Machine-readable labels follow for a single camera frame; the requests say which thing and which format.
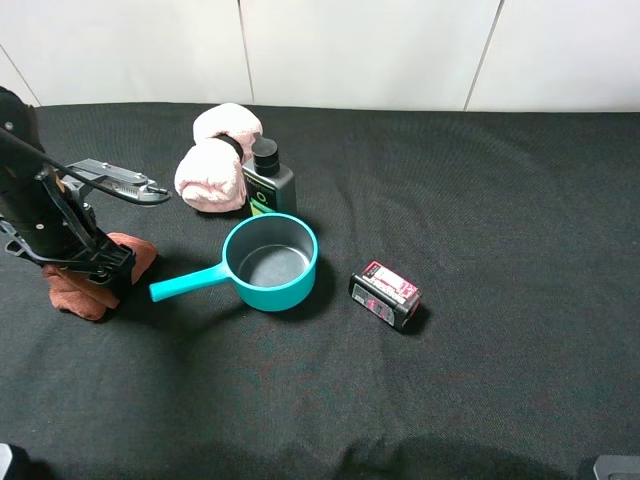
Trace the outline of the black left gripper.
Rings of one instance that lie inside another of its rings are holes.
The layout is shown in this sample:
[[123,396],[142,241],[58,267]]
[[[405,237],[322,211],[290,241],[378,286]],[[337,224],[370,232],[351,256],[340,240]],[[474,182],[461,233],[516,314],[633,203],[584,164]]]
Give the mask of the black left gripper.
[[1,171],[1,232],[6,253],[87,276],[106,306],[118,306],[133,286],[133,249],[99,229],[93,209],[51,169]]

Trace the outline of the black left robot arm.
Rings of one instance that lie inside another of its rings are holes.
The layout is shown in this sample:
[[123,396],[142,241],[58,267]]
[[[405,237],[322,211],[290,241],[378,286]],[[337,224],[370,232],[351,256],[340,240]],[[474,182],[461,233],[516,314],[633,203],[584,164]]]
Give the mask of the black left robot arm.
[[133,249],[97,226],[81,189],[44,161],[34,108],[1,89],[1,231],[4,250],[44,268],[77,273],[116,293],[133,285]]

